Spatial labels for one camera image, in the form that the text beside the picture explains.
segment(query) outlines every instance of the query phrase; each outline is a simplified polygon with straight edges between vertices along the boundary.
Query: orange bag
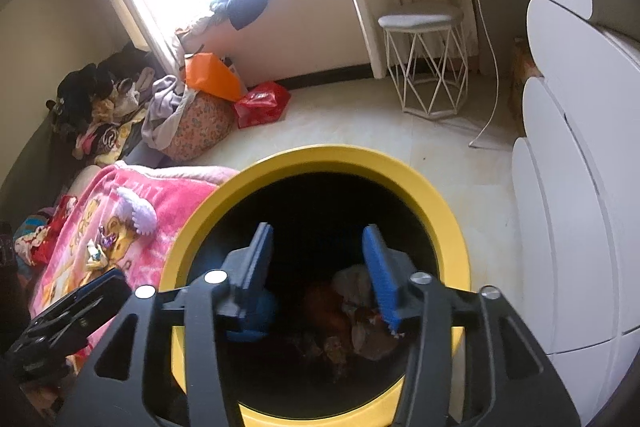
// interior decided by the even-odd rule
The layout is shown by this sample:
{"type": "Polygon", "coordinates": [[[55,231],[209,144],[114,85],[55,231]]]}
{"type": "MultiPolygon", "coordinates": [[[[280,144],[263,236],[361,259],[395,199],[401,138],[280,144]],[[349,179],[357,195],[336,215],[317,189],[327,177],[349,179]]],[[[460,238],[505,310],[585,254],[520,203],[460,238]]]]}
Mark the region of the orange bag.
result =
{"type": "Polygon", "coordinates": [[[229,68],[213,53],[196,53],[184,61],[185,82],[192,89],[207,92],[237,102],[246,93],[246,89],[229,68]]]}

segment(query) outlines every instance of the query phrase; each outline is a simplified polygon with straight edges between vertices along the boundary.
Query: yellow rim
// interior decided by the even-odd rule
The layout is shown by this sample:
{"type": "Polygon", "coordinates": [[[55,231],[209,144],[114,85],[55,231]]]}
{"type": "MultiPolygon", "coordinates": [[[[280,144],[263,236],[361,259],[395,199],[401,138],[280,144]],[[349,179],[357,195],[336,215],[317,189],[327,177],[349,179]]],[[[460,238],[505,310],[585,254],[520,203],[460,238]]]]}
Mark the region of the yellow rim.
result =
{"type": "MultiPolygon", "coordinates": [[[[431,237],[440,279],[453,288],[470,290],[470,270],[465,241],[447,203],[421,174],[383,153],[346,145],[316,145],[279,153],[251,165],[210,195],[185,223],[169,251],[162,271],[160,290],[186,284],[191,263],[198,248],[213,226],[233,206],[252,192],[278,180],[309,172],[354,174],[391,190],[414,212],[431,237]]],[[[462,331],[452,335],[452,349],[460,343],[462,331]]],[[[184,336],[174,328],[172,369],[180,386],[185,388],[184,336]]],[[[393,420],[402,380],[363,406],[330,418],[289,420],[267,416],[240,406],[247,427],[383,427],[393,420]]]]}

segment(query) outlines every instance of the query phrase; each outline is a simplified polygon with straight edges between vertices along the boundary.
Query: power cord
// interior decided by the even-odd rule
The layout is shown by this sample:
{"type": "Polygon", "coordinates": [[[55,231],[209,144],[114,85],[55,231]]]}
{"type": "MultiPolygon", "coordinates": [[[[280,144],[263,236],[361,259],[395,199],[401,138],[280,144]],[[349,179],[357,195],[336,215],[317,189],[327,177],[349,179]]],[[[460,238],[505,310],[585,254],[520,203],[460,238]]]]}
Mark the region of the power cord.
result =
{"type": "Polygon", "coordinates": [[[500,73],[498,71],[498,60],[495,58],[494,45],[491,43],[491,39],[489,38],[489,32],[486,29],[486,23],[484,22],[484,14],[482,13],[482,5],[480,3],[480,0],[476,0],[476,3],[478,4],[478,11],[480,13],[480,20],[482,21],[482,28],[484,28],[484,34],[486,36],[487,42],[489,43],[489,49],[491,49],[491,54],[492,54],[492,56],[494,58],[494,66],[495,66],[495,103],[494,103],[494,110],[491,111],[491,116],[489,117],[489,121],[482,128],[482,131],[480,131],[478,133],[478,136],[476,136],[473,140],[471,140],[471,142],[469,142],[469,147],[471,147],[472,149],[479,149],[480,148],[480,147],[478,147],[476,145],[476,140],[478,140],[478,138],[482,136],[482,133],[484,133],[484,131],[486,131],[487,127],[489,127],[489,125],[491,124],[492,120],[494,119],[495,110],[498,107],[498,95],[500,93],[500,73]]]}

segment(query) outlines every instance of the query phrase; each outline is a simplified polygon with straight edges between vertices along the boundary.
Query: cabinet door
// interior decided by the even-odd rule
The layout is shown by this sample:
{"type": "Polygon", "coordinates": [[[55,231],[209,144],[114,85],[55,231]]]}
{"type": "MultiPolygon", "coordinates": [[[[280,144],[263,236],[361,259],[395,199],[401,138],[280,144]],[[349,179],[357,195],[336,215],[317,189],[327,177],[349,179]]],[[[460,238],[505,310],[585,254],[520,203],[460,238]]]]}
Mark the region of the cabinet door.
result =
{"type": "Polygon", "coordinates": [[[558,353],[552,362],[566,387],[582,425],[600,410],[598,398],[607,376],[612,342],[585,347],[568,353],[558,353]]]}
{"type": "Polygon", "coordinates": [[[526,138],[516,140],[511,166],[522,238],[522,318],[545,353],[551,353],[556,317],[555,260],[546,203],[526,138]]]}
{"type": "Polygon", "coordinates": [[[556,253],[553,352],[608,341],[615,335],[617,298],[606,227],[591,175],[543,80],[527,81],[523,113],[556,253]]]}
{"type": "Polygon", "coordinates": [[[622,335],[618,340],[618,349],[613,360],[613,365],[609,375],[609,382],[603,396],[598,404],[603,407],[611,397],[620,382],[625,378],[629,366],[634,361],[640,349],[640,330],[634,330],[626,335],[622,335]]]}
{"type": "Polygon", "coordinates": [[[598,187],[610,223],[620,331],[640,326],[640,44],[532,0],[529,44],[598,187]]]}

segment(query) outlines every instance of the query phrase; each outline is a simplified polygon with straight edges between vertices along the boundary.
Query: gray cushion seat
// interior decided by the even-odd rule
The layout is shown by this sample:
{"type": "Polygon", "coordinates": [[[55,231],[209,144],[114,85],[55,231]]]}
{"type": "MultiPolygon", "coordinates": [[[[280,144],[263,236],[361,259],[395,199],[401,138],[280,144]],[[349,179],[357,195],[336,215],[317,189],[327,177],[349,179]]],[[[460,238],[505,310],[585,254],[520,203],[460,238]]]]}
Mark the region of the gray cushion seat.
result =
{"type": "Polygon", "coordinates": [[[378,24],[392,32],[423,33],[462,21],[462,10],[443,2],[415,2],[378,19],[378,24]]]}

